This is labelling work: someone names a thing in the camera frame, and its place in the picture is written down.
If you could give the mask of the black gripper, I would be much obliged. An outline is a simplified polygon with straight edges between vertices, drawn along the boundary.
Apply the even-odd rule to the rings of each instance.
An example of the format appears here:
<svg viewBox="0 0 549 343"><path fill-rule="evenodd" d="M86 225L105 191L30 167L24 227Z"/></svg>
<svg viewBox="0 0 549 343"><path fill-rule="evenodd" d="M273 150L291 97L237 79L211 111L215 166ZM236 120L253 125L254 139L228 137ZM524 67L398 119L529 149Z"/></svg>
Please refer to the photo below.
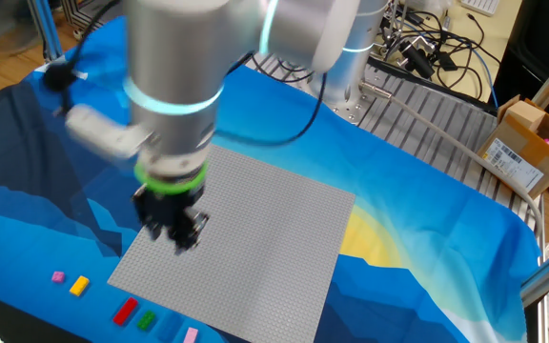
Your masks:
<svg viewBox="0 0 549 343"><path fill-rule="evenodd" d="M192 250L208 222L208 215L193 206L202 197L204 186L177 194L158 193L146 185L133 195L133 204L140 223L155 241L162 227L169 228L169 238L176 252Z"/></svg>

